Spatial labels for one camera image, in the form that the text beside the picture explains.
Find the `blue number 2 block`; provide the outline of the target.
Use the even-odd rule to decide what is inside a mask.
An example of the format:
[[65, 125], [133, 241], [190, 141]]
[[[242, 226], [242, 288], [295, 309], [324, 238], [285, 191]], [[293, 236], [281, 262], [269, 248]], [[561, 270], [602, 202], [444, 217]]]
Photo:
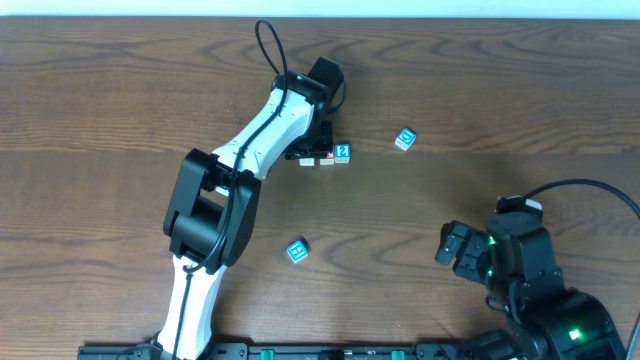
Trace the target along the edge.
[[348, 164], [351, 160], [351, 146], [349, 144], [336, 144], [334, 160], [336, 164]]

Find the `red letter I block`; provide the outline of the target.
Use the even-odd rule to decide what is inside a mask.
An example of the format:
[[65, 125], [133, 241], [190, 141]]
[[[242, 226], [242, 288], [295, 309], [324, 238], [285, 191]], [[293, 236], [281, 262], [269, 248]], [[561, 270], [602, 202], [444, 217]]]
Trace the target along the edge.
[[334, 165], [335, 164], [335, 155], [333, 152], [329, 152], [324, 158], [319, 160], [319, 164], [321, 166]]

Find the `red letter A block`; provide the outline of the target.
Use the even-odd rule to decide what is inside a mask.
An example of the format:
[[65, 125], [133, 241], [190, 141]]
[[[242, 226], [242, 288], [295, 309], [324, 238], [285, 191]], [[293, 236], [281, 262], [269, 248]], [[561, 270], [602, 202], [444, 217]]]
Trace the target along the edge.
[[299, 160], [299, 165], [301, 167], [314, 167], [315, 159], [314, 158], [301, 158]]

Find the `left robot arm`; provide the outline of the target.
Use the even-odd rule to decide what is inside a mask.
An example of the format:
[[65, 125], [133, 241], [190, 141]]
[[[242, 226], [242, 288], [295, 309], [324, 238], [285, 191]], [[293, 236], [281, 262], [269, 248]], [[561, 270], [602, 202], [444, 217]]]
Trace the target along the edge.
[[154, 344], [159, 359], [199, 359], [212, 336], [224, 272], [246, 248], [262, 183], [279, 158], [324, 159], [334, 149], [327, 115], [344, 83], [339, 65], [275, 77], [265, 106], [228, 143], [184, 158], [163, 223], [175, 270], [169, 311]]

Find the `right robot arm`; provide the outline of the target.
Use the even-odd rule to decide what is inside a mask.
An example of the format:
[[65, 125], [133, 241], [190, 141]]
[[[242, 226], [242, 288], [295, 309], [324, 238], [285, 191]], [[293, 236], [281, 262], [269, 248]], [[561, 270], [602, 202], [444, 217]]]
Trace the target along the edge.
[[485, 230], [459, 221], [441, 228], [435, 260], [487, 289], [511, 332], [506, 358], [624, 359], [613, 320], [595, 297], [567, 288], [539, 214], [509, 212]]

